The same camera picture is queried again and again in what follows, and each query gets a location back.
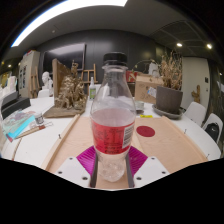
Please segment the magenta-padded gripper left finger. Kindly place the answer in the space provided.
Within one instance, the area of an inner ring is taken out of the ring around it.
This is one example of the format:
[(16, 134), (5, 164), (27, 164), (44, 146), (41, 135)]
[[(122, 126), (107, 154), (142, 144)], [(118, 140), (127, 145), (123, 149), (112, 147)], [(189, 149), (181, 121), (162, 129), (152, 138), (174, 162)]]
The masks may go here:
[(55, 175), (84, 188), (95, 188), (97, 182), (98, 157), (93, 146), (77, 157), (67, 158)]

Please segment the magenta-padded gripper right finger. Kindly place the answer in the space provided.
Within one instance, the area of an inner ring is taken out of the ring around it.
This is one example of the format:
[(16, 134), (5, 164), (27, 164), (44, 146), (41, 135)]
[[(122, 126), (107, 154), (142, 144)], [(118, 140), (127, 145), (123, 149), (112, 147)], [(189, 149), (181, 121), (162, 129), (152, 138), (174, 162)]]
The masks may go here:
[(126, 156), (126, 169), (130, 188), (140, 188), (169, 175), (155, 156), (147, 157), (133, 146)]

